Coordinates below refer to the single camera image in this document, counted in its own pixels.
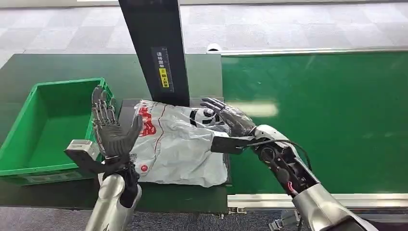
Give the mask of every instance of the sticker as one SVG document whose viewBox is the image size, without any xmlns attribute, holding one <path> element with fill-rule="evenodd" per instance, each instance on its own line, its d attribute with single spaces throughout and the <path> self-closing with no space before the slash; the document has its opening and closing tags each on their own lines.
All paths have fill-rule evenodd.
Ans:
<svg viewBox="0 0 408 231">
<path fill-rule="evenodd" d="M 140 169 L 141 169 L 142 172 L 145 172 L 145 171 L 147 171 L 148 167 L 147 167 L 147 165 L 142 165 L 140 167 Z"/>
<path fill-rule="evenodd" d="M 139 115 L 141 115 L 143 120 L 143 129 L 140 131 L 140 136 L 154 135 L 156 134 L 156 127 L 152 123 L 152 114 L 146 105 L 140 105 Z"/>
<path fill-rule="evenodd" d="M 174 92 L 167 47 L 152 47 L 152 55 L 162 91 Z"/>
</svg>

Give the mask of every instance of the white plastic package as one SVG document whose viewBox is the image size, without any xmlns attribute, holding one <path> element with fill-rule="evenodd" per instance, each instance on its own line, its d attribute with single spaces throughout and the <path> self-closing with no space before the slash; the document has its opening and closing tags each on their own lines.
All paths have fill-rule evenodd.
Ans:
<svg viewBox="0 0 408 231">
<path fill-rule="evenodd" d="M 215 135 L 228 136 L 210 109 L 141 100 L 135 106 L 143 129 L 130 152 L 141 182 L 211 187 L 227 180 L 221 153 L 210 151 Z"/>
</svg>

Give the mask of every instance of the green plastic crate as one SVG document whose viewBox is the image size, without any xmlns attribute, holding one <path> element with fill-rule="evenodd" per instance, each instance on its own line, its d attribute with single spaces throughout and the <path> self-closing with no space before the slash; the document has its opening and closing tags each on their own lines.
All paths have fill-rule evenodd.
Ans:
<svg viewBox="0 0 408 231">
<path fill-rule="evenodd" d="M 40 184 L 93 178 L 64 153 L 72 139 L 94 140 L 91 95 L 103 78 L 38 83 L 0 149 L 0 180 Z"/>
</svg>

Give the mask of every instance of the robotic arm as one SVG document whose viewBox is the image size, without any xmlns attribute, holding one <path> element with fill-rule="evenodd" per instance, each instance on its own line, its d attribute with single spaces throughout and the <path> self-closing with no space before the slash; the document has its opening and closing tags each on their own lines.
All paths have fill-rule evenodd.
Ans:
<svg viewBox="0 0 408 231">
<path fill-rule="evenodd" d="M 73 140 L 65 153 L 82 170 L 98 174 L 98 200 L 86 231 L 124 231 L 141 197 L 139 175 L 129 152 L 142 129 L 142 118 L 136 116 L 125 133 L 115 118 L 115 100 L 107 103 L 107 92 L 101 86 L 92 94 L 93 130 L 97 143 Z M 105 160 L 96 160 L 99 153 Z"/>
<path fill-rule="evenodd" d="M 313 231 L 376 231 L 369 222 L 342 206 L 319 182 L 299 157 L 294 145 L 268 125 L 256 126 L 237 108 L 217 99 L 203 99 L 202 106 L 212 109 L 231 128 L 232 138 L 214 137 L 211 151 L 240 154 L 251 147 L 275 175 L 302 219 Z"/>
</svg>

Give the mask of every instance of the yellow label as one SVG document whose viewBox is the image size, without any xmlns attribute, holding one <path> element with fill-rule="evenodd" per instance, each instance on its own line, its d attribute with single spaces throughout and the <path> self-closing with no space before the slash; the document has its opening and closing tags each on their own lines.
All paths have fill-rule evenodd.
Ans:
<svg viewBox="0 0 408 231">
<path fill-rule="evenodd" d="M 169 88 L 167 72 L 165 68 L 159 68 L 160 78 L 162 80 L 162 85 L 164 88 Z"/>
</svg>

